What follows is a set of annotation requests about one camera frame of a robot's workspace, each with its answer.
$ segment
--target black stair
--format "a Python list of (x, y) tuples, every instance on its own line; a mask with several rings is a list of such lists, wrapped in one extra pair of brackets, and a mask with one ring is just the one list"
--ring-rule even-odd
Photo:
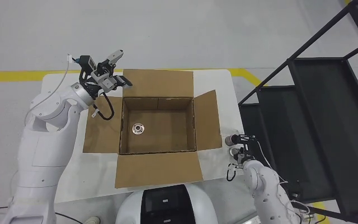
[(289, 68), (341, 213), (358, 214), (357, 79), (343, 58), (297, 58)]
[[(306, 203), (332, 199), (333, 189), (310, 137), (295, 87), (263, 87), (257, 97), (260, 105), (240, 107), (243, 127), (246, 134), (256, 133), (259, 141), (261, 136), (267, 141), (261, 144), (264, 154), (267, 159), (273, 155), (274, 169), (289, 182), (288, 193), (298, 193)], [(252, 153), (265, 164), (260, 151)]]

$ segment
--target yellow floor line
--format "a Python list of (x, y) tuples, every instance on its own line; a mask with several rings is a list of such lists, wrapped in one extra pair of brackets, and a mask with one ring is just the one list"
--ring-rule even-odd
[[(323, 202), (315, 202), (315, 203), (312, 203), (312, 207), (326, 210), (326, 207), (324, 206), (324, 203), (323, 203)], [(319, 220), (322, 220), (323, 218), (324, 218), (323, 215), (321, 215), (321, 214), (318, 214), (318, 215), (317, 215), (317, 220), (318, 220), (318, 221), (319, 221)], [(323, 222), (320, 222), (319, 224), (330, 224), (329, 218), (326, 217), (326, 219), (325, 219)]]
[[(204, 70), (206, 68), (177, 68), (171, 70)], [(254, 86), (260, 84), (260, 80), (244, 68), (229, 68), (233, 77), (244, 77)], [(116, 69), (115, 72), (122, 72), (123, 69)], [(42, 81), (47, 74), (64, 73), (65, 71), (0, 71), (0, 82), (26, 82)], [(79, 70), (68, 71), (69, 73), (79, 73)]]

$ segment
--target cardboard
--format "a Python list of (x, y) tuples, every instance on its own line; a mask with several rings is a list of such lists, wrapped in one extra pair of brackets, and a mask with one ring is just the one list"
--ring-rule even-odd
[[(110, 97), (115, 116), (89, 109), (83, 152), (118, 153), (115, 188), (202, 181), (198, 150), (220, 148), (215, 90), (194, 97), (192, 72), (125, 69), (133, 87)], [(96, 100), (110, 113), (104, 97)], [(135, 123), (144, 125), (134, 134)]]

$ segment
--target table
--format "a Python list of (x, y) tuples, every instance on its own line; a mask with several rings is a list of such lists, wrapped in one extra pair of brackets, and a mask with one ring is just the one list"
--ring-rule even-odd
[[(78, 76), (78, 73), (67, 74), (59, 90), (77, 82)], [(62, 77), (62, 74), (46, 75), (43, 79), (41, 92), (55, 89)], [(216, 90), (222, 137), (243, 133), (235, 90), (228, 70), (194, 71), (194, 96), (211, 90)], [(122, 89), (111, 91), (108, 95), (122, 96)], [(87, 110), (81, 113), (72, 158), (60, 178), (55, 203), (153, 188), (153, 186), (144, 186), (115, 189), (117, 154), (82, 153), (87, 114)], [(222, 148), (199, 151), (198, 155), (204, 180), (226, 177), (228, 164), (233, 162), (228, 147), (224, 143)]]

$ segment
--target white cable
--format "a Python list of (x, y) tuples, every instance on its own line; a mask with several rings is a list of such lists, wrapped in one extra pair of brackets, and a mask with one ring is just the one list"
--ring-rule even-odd
[(34, 110), (35, 107), (39, 106), (40, 104), (42, 104), (45, 100), (47, 100), (48, 98), (50, 98), (56, 91), (57, 89), (60, 87), (60, 85), (62, 84), (63, 80), (65, 79), (66, 77), (66, 74), (68, 72), (68, 68), (69, 68), (69, 59), (67, 59), (67, 68), (66, 68), (66, 72), (65, 74), (63, 75), (62, 77), (62, 80), (60, 81), (60, 84), (58, 84), (58, 86), (55, 88), (54, 91), (52, 91), (52, 93), (50, 95), (48, 95), (45, 99), (41, 100), (41, 102), (39, 102), (38, 104), (36, 104), (35, 106), (33, 106), (30, 110), (28, 110), (28, 112), (26, 113), (26, 116), (25, 116), (25, 120), (24, 120), (24, 124), (26, 126), (26, 119), (27, 119), (27, 116), (29, 115), (29, 113)]
[(12, 181), (13, 181), (13, 178), (15, 177), (15, 175), (17, 174), (18, 170), (16, 170), (16, 172), (13, 173), (11, 179), (10, 179), (10, 197), (13, 197), (13, 194), (12, 194)]
[(299, 202), (299, 201), (297, 201), (297, 200), (291, 200), (291, 202), (299, 203), (300, 205), (304, 206), (304, 207), (307, 209), (307, 211), (302, 212), (303, 214), (310, 214), (311, 210), (310, 210), (309, 207), (308, 207), (307, 205), (305, 205), (304, 203)]
[[(261, 148), (261, 145), (260, 145), (259, 141), (257, 141), (257, 144), (258, 144), (258, 146), (259, 146), (259, 148), (260, 148), (260, 151), (261, 151), (261, 154), (262, 154), (263, 158), (265, 159), (265, 161), (267, 162), (268, 166), (271, 168), (271, 170), (275, 171), (275, 170), (272, 168), (272, 166), (271, 166), (271, 164), (269, 163), (269, 161), (267, 160), (267, 158), (265, 157), (265, 155), (263, 154), (263, 151), (262, 151), (262, 148)], [(279, 178), (281, 178), (281, 180), (284, 181), (283, 183), (288, 183), (288, 181), (285, 180), (285, 179), (283, 179), (278, 173), (277, 173), (277, 175), (279, 176)]]

